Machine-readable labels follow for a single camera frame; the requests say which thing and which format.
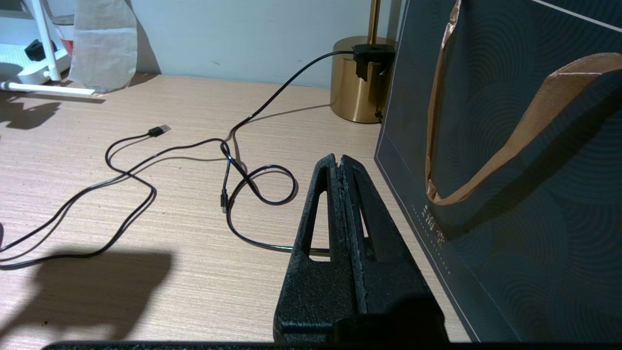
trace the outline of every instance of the white wall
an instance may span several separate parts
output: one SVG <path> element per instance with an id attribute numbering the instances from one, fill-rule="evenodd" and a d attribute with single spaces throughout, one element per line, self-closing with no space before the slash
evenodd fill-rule
<path id="1" fill-rule="evenodd" d="M 381 2 L 378 34 L 397 36 L 406 0 Z M 281 83 L 344 37 L 367 35 L 370 0 L 128 0 L 138 71 Z M 297 85 L 328 87 L 330 59 Z"/>

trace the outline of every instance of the bag handle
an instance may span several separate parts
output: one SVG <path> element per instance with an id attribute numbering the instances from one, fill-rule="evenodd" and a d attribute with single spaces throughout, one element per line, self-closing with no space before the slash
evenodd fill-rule
<path id="1" fill-rule="evenodd" d="M 468 198 L 493 172 L 516 157 L 559 115 L 579 93 L 605 73 L 622 70 L 622 55 L 602 53 L 582 57 L 551 73 L 536 92 L 507 142 L 484 166 L 461 188 L 443 198 L 432 182 L 432 152 L 434 148 L 435 123 L 440 111 L 439 96 L 443 90 L 443 67 L 445 49 L 460 14 L 462 0 L 457 0 L 440 45 L 439 59 L 434 73 L 432 94 L 428 105 L 427 146 L 425 150 L 425 181 L 428 199 L 438 206 L 450 206 Z"/>

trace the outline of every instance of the white rod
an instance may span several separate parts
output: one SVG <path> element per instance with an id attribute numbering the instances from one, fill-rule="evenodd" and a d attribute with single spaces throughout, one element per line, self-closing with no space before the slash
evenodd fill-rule
<path id="1" fill-rule="evenodd" d="M 0 82 L 0 90 L 18 92 L 54 92 L 81 96 L 90 96 L 95 92 L 92 88 L 51 87 L 47 85 L 19 84 L 11 82 Z"/>
<path id="2" fill-rule="evenodd" d="M 47 30 L 47 21 L 45 20 L 40 0 L 32 0 L 32 11 L 34 12 L 33 15 L 35 16 L 37 27 L 39 27 L 39 36 L 41 36 L 41 43 L 43 44 L 43 51 L 45 52 L 45 59 L 47 60 L 49 77 L 52 80 L 59 81 L 60 74 L 58 74 L 58 69 L 56 69 L 56 56 L 54 56 L 50 32 Z"/>

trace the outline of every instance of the black cable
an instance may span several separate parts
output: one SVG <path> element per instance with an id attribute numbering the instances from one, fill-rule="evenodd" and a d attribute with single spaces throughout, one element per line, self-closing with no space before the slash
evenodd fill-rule
<path id="1" fill-rule="evenodd" d="M 309 62 L 307 65 L 305 65 L 304 67 L 302 67 L 298 72 L 296 72 L 290 79 L 288 79 L 288 81 L 286 81 L 261 107 L 259 107 L 259 109 L 257 109 L 253 114 L 249 115 L 246 119 L 244 119 L 243 121 L 239 122 L 237 125 L 235 125 L 229 132 L 229 135 L 227 137 L 227 139 L 230 139 L 235 132 L 240 129 L 242 126 L 244 126 L 245 124 L 247 124 L 248 122 L 250 122 L 255 116 L 257 116 L 258 114 L 260 114 L 290 83 L 292 83 L 294 81 L 294 79 L 296 79 L 302 72 L 304 72 L 307 68 L 309 68 L 310 66 L 312 66 L 313 64 L 315 64 L 316 62 L 325 59 L 327 57 L 331 57 L 333 55 L 339 55 L 339 54 L 354 54 L 353 51 L 335 51 L 335 52 L 330 52 L 329 54 L 325 54 L 322 55 L 318 58 L 316 58 L 315 60 Z M 219 138 L 211 138 L 211 139 L 207 139 L 207 140 L 203 140 L 200 142 L 197 142 L 195 144 L 190 144 L 187 146 L 176 146 L 176 147 L 171 147 L 171 148 L 167 148 L 159 153 L 154 154 L 151 157 L 148 157 L 147 159 L 141 161 L 140 163 L 138 163 L 137 165 L 135 165 L 134 167 L 132 167 L 130 170 L 127 171 L 123 171 L 115 166 L 112 165 L 111 162 L 111 156 L 110 156 L 110 152 L 111 150 L 118 144 L 126 142 L 126 141 L 130 141 L 130 140 L 136 140 L 139 138 L 145 138 L 145 137 L 156 137 L 159 136 L 163 133 L 165 133 L 166 131 L 168 131 L 170 128 L 168 126 L 160 126 L 157 128 L 153 128 L 151 130 L 149 130 L 148 133 L 143 134 L 143 135 L 139 135 L 139 136 L 133 136 L 133 137 L 129 137 L 129 138 L 124 138 L 121 139 L 119 141 L 115 141 L 113 144 L 111 144 L 108 149 L 105 152 L 105 160 L 106 160 L 106 165 L 116 171 L 117 173 L 120 173 L 119 176 L 116 176 L 110 180 L 107 181 L 103 181 L 100 182 L 99 184 L 95 184 L 92 186 L 89 186 L 85 189 L 83 189 L 82 191 L 78 192 L 77 194 L 75 194 L 71 199 L 69 199 L 66 203 L 64 203 L 63 206 L 61 206 L 61 208 L 59 208 L 59 210 L 54 214 L 54 216 L 48 220 L 46 223 L 44 223 L 43 225 L 41 225 L 40 227 L 36 228 L 35 230 L 33 230 L 32 232 L 30 232 L 29 234 L 17 239 L 16 241 L 7 244 L 6 246 L 0 247 L 0 253 L 4 252 L 10 248 L 15 247 L 16 245 L 19 245 L 20 243 L 26 241 L 27 239 L 33 237 L 35 234 L 39 233 L 41 230 L 45 229 L 46 227 L 48 227 L 50 224 L 52 224 L 54 221 L 56 221 L 59 217 L 61 217 L 61 219 L 56 223 L 56 225 L 52 228 L 52 230 L 50 230 L 50 232 L 43 238 L 43 240 L 45 240 L 50 234 L 51 232 L 58 226 L 58 224 L 60 223 L 60 221 L 62 220 L 62 217 L 64 217 L 67 214 L 67 211 L 69 210 L 69 208 L 76 203 L 77 200 L 79 200 L 82 196 L 84 196 L 85 194 L 94 191 L 95 189 L 99 189 L 99 188 L 103 188 L 106 186 L 109 186 L 111 184 L 115 184 L 119 181 L 122 181 L 124 179 L 124 177 L 130 177 L 132 179 L 135 179 L 137 181 L 139 181 L 140 183 L 144 184 L 145 186 L 149 187 L 150 189 L 150 193 L 147 196 L 147 198 L 136 208 L 134 209 L 129 216 L 126 217 L 126 219 L 123 221 L 123 223 L 121 224 L 121 226 L 119 227 L 119 229 L 116 231 L 116 233 L 113 235 L 113 237 L 108 241 L 108 243 L 106 245 L 104 245 L 103 247 L 101 247 L 100 249 L 91 252 L 91 253 L 83 253 L 83 254 L 56 254 L 56 255 L 50 255 L 48 257 L 42 257 L 42 258 L 36 258 L 33 260 L 28 260 L 28 261 L 24 261 L 24 262 L 19 262 L 19 263 L 13 263 L 13 264 L 8 264 L 8 265 L 0 265 L 0 270 L 15 270 L 18 268 L 24 268 L 24 267 L 29 267 L 32 265 L 36 265 L 38 263 L 42 263 L 48 260 L 53 260 L 53 259 L 58 259 L 58 258 L 90 258 L 93 257 L 95 255 L 101 254 L 103 252 L 105 252 L 107 249 L 109 249 L 123 234 L 123 232 L 125 232 L 125 230 L 127 230 L 127 228 L 132 224 L 132 222 L 134 222 L 134 220 L 136 220 L 138 218 L 138 216 L 140 216 L 146 209 L 147 207 L 149 207 L 149 205 L 151 204 L 151 202 L 153 202 L 153 200 L 155 200 L 156 195 L 157 195 L 157 189 L 150 183 L 148 183 L 147 181 L 139 178 L 138 176 L 136 176 L 135 174 L 133 174 L 133 172 L 140 168 L 142 165 L 148 163 L 149 161 L 158 158 L 159 156 L 162 156 L 165 153 L 171 152 L 171 151 L 175 151 L 178 149 L 189 149 L 189 148 L 194 148 L 197 146 L 201 146 L 203 144 L 207 144 L 210 142 L 220 142 L 220 149 L 221 152 L 225 155 L 225 157 L 227 158 L 227 166 L 226 166 L 226 172 L 225 172 L 225 177 L 223 180 L 223 195 L 224 195 L 224 205 L 225 205 L 225 209 L 226 209 L 226 221 L 227 221 L 227 225 L 229 227 L 229 229 L 232 231 L 232 233 L 234 233 L 237 237 L 239 237 L 241 240 L 244 240 L 245 242 L 255 245 L 257 247 L 261 247 L 261 248 L 266 248 L 266 249 L 271 249 L 271 250 L 278 250 L 278 251 L 290 251 L 292 250 L 291 246 L 286 246 L 286 245 L 273 245 L 273 244 L 265 244 L 265 243 L 261 243 L 261 242 L 257 242 L 255 240 L 251 240 L 246 238 L 245 236 L 241 235 L 234 227 L 233 227 L 233 223 L 231 220 L 231 210 L 233 208 L 233 204 L 234 204 L 234 200 L 237 197 L 237 195 L 239 194 L 240 190 L 248 185 L 252 192 L 255 194 L 255 196 L 257 198 L 259 198 L 260 201 L 262 201 L 263 203 L 269 204 L 271 206 L 279 206 L 285 203 L 288 203 L 289 201 L 291 201 L 295 194 L 296 194 L 296 180 L 294 175 L 285 167 L 282 167 L 280 165 L 276 165 L 276 164 L 270 164 L 267 166 L 262 166 L 260 168 L 255 169 L 254 171 L 251 171 L 250 173 L 246 173 L 246 171 L 244 171 L 244 169 L 239 165 L 239 163 L 231 156 L 231 151 L 229 149 L 229 145 L 227 144 L 227 142 L 225 140 L 219 139 Z M 230 166 L 233 164 L 234 168 L 236 168 L 236 170 L 240 173 L 240 175 L 242 175 L 242 180 L 238 183 L 238 185 L 235 187 L 234 191 L 231 194 L 230 198 L 226 197 L 226 184 L 227 184 L 227 180 L 228 180 L 228 176 L 229 176 L 229 172 L 230 172 Z M 257 186 L 255 185 L 255 183 L 253 182 L 253 177 L 256 176 L 257 174 L 259 174 L 262 171 L 267 171 L 270 169 L 278 169 L 281 170 L 283 173 L 285 173 L 287 175 L 287 177 L 289 177 L 292 180 L 292 191 L 290 192 L 290 194 L 283 200 L 281 201 L 269 201 L 268 199 L 266 199 L 265 197 L 263 197 L 261 195 L 261 193 L 259 193 L 259 190 L 257 189 Z M 4 227 L 0 224 L 0 246 L 2 245 L 2 239 L 4 238 Z M 322 254 L 326 254 L 329 252 L 329 249 L 325 249 L 325 248 L 311 248 L 311 252 L 313 253 L 322 253 Z M 0 261 L 6 261 L 6 260 L 11 260 L 13 258 L 9 258 L 9 259 L 4 259 L 4 260 L 0 260 Z"/>

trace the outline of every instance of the white plastic base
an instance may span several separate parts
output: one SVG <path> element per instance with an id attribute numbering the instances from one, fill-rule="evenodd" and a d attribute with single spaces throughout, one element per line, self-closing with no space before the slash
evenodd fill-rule
<path id="1" fill-rule="evenodd" d="M 0 80 L 34 85 L 50 80 L 46 60 L 31 61 L 25 48 L 24 45 L 0 44 Z M 59 72 L 69 69 L 72 60 L 65 49 L 56 51 L 54 56 Z"/>

